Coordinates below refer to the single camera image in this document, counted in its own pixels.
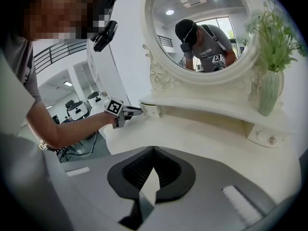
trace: white mirror frame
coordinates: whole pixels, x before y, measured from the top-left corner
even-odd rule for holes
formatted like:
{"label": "white mirror frame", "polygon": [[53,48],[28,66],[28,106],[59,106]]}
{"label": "white mirror frame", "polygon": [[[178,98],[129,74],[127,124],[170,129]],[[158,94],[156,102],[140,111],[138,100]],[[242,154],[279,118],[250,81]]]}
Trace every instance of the white mirror frame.
{"label": "white mirror frame", "polygon": [[[241,57],[229,67],[213,73],[196,73],[180,67],[171,60],[166,51],[158,43],[153,21],[153,6],[155,0],[143,0],[142,28],[146,40],[146,46],[150,51],[152,64],[160,65],[176,80],[191,85],[220,85],[231,82],[251,69],[258,57],[258,36],[253,34],[242,53]],[[253,10],[263,10],[263,3],[259,0],[243,0],[248,16]]]}

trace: gray t-shirt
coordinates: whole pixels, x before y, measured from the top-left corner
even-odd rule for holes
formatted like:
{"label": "gray t-shirt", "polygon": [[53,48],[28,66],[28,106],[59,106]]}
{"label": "gray t-shirt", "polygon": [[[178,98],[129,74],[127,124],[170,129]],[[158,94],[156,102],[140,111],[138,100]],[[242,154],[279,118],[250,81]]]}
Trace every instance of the gray t-shirt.
{"label": "gray t-shirt", "polygon": [[41,97],[34,65],[33,43],[19,36],[14,30],[8,34],[2,51],[16,77],[35,99],[33,105],[37,104],[41,101]]}
{"label": "gray t-shirt", "polygon": [[[232,50],[232,44],[225,33],[217,26],[208,25],[214,35],[217,37],[219,42],[226,48],[226,51]],[[202,29],[203,33],[203,44],[200,47],[193,47],[192,53],[186,52],[185,58],[187,60],[192,60],[193,56],[200,59],[202,68],[204,72],[213,72],[215,65],[212,63],[213,57],[215,55],[223,55],[226,57],[225,51],[218,45],[216,41],[212,39],[212,37]]]}

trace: round ceiling light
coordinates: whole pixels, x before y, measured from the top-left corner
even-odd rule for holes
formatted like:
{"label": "round ceiling light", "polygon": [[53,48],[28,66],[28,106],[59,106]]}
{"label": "round ceiling light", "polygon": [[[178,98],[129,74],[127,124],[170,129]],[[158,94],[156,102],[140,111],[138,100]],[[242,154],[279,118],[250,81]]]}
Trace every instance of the round ceiling light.
{"label": "round ceiling light", "polygon": [[166,12],[166,15],[172,15],[172,14],[174,14],[174,10],[168,10],[168,11]]}

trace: small white drawer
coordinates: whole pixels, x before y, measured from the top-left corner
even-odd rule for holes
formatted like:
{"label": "small white drawer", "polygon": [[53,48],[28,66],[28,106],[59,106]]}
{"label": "small white drawer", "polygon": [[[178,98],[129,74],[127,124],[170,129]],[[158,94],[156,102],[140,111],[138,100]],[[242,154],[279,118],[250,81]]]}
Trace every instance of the small white drawer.
{"label": "small white drawer", "polygon": [[286,137],[289,135],[281,131],[275,131],[260,125],[255,125],[250,122],[243,121],[243,123],[246,137],[250,141],[263,146],[271,148],[281,147]]}
{"label": "small white drawer", "polygon": [[145,104],[145,103],[139,103],[139,105],[146,116],[153,118],[160,118],[160,113],[161,113],[160,106]]}

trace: window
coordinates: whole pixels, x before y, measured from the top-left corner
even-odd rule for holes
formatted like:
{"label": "window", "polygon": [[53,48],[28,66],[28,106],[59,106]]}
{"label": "window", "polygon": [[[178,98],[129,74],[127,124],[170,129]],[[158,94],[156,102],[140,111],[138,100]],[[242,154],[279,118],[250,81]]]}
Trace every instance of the window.
{"label": "window", "polygon": [[214,25],[214,26],[219,27],[227,35],[228,39],[231,39],[230,41],[232,44],[233,51],[236,55],[236,58],[238,58],[239,54],[237,50],[237,43],[235,40],[234,30],[232,28],[229,17],[214,18],[214,19],[205,20],[205,21],[201,21],[197,23],[198,26],[205,25],[205,24]]}

